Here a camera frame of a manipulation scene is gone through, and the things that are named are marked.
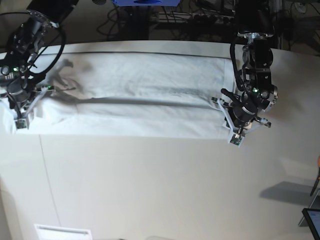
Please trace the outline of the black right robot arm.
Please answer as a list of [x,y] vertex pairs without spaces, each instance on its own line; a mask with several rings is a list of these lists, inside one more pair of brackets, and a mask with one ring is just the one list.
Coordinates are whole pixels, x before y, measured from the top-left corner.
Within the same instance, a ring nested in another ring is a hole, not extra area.
[[[9,36],[0,61],[0,86],[5,90],[1,97],[8,99],[18,119],[23,117],[21,110],[35,98],[37,85],[62,55],[67,39],[62,23],[77,4],[76,0],[33,0],[26,9],[29,18]],[[48,29],[57,31],[60,49],[47,68],[34,73],[31,68],[42,54]]]

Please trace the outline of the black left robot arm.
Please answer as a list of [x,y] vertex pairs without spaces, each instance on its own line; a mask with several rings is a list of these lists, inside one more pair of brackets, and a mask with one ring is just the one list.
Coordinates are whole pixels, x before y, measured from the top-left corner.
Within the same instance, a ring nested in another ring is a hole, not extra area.
[[234,5],[237,29],[235,39],[247,40],[243,46],[241,69],[236,63],[236,43],[230,45],[230,57],[235,83],[240,95],[226,89],[221,93],[231,100],[228,113],[236,128],[244,128],[258,120],[258,114],[269,110],[278,99],[278,89],[272,83],[271,65],[273,53],[268,39],[275,29],[269,3],[266,0],[237,0]]

